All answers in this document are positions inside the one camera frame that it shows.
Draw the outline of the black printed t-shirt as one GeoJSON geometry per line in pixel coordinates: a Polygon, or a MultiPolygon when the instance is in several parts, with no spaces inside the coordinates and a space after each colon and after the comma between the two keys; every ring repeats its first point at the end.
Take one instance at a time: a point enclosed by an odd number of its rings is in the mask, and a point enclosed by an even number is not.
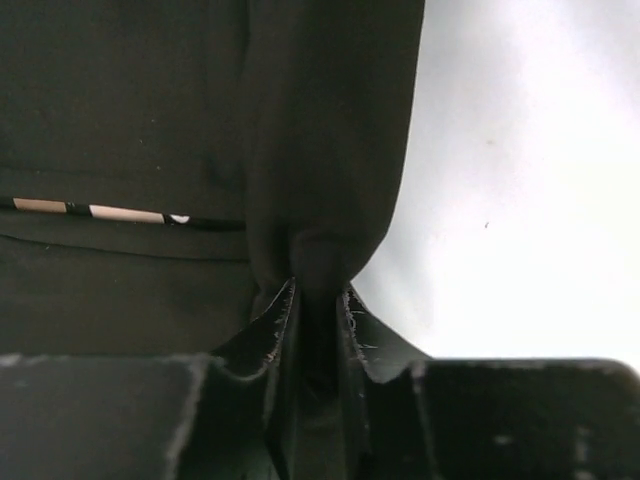
{"type": "Polygon", "coordinates": [[[294,280],[302,365],[384,238],[420,1],[5,1],[1,348],[212,350],[294,280]]]}

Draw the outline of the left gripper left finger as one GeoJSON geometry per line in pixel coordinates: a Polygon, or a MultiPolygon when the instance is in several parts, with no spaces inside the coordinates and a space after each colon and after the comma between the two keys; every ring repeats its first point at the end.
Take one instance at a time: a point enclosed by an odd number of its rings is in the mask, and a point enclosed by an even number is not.
{"type": "Polygon", "coordinates": [[[286,479],[296,286],[211,353],[1,359],[5,479],[286,479]]]}

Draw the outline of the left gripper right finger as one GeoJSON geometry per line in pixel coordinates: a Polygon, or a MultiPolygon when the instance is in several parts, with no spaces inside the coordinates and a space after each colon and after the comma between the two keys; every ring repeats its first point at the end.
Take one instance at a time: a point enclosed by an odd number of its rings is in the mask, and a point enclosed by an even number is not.
{"type": "Polygon", "coordinates": [[[605,359],[435,359],[337,303],[350,479],[635,479],[639,377],[605,359]]]}

